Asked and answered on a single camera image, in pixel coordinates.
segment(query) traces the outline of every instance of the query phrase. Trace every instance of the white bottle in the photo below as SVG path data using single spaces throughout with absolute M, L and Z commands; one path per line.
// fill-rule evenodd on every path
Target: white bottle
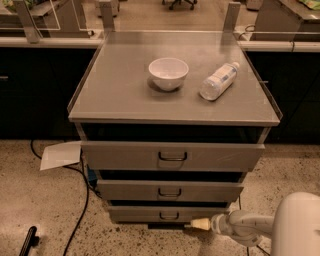
M 235 80 L 240 65 L 225 63 L 214 74 L 203 81 L 200 95 L 206 100 L 216 100 Z

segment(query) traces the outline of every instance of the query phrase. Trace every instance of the bowl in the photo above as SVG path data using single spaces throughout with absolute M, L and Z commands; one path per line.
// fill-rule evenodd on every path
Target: bowl
M 149 65 L 152 81 L 164 91 L 172 91 L 183 84 L 189 67 L 176 58 L 156 59 Z

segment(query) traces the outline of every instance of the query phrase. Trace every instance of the drawer handle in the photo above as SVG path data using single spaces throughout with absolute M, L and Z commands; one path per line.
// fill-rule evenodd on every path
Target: drawer handle
M 183 157 L 163 157 L 161 152 L 158 153 L 159 159 L 162 161 L 185 161 L 188 158 L 188 153 L 184 152 Z
M 0 76 L 0 81 L 7 82 L 9 80 L 8 76 Z
M 158 194 L 159 196 L 163 196 L 163 197 L 178 197 L 178 196 L 181 196 L 181 188 L 179 188 L 179 191 L 178 193 L 176 194 L 167 194 L 167 193 L 162 193 L 161 192 L 161 188 L 158 189 Z
M 179 219 L 179 212 L 177 212 L 176 216 L 163 216 L 162 212 L 160 212 L 159 217 L 162 220 L 177 220 L 177 219 Z

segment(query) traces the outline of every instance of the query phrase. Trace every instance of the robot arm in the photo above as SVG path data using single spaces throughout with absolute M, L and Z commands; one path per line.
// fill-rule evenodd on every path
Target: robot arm
M 192 227 L 231 237 L 250 247 L 271 238 L 272 256 L 320 255 L 320 197 L 296 192 L 285 197 L 275 217 L 238 210 L 191 221 Z

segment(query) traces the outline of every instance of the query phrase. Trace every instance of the paper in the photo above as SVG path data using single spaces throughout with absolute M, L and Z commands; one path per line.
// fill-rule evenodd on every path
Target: paper
M 40 171 L 80 162 L 81 141 L 48 146 L 44 149 Z

